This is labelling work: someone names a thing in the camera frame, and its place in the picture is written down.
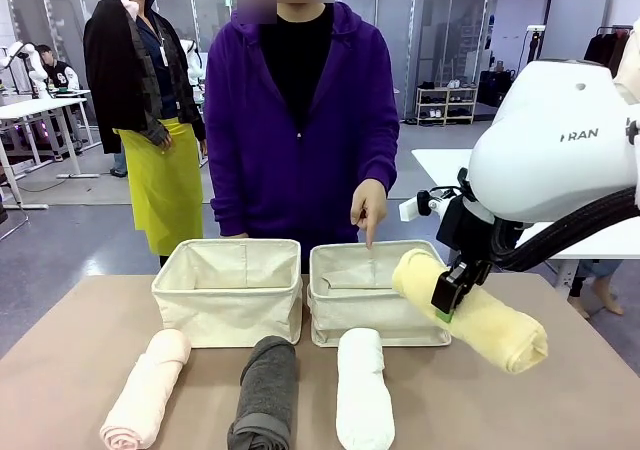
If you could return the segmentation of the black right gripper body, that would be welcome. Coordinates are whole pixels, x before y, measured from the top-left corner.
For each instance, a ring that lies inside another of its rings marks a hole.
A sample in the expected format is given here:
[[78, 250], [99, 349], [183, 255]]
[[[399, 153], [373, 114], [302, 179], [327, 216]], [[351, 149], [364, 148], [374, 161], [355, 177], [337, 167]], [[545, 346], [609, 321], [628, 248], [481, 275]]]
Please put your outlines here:
[[457, 196], [441, 216], [437, 240], [448, 247], [447, 264], [460, 263], [491, 269], [490, 244], [495, 216], [477, 201]]

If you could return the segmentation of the person's left hand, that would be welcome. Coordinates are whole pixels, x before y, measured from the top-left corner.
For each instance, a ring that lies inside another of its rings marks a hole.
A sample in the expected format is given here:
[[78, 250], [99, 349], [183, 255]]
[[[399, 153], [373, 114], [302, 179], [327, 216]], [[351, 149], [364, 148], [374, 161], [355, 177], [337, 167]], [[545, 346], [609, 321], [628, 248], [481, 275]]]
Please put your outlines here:
[[352, 199], [351, 224], [365, 233], [365, 242], [371, 248], [379, 224], [387, 216], [385, 187], [376, 179], [364, 180], [355, 190]]

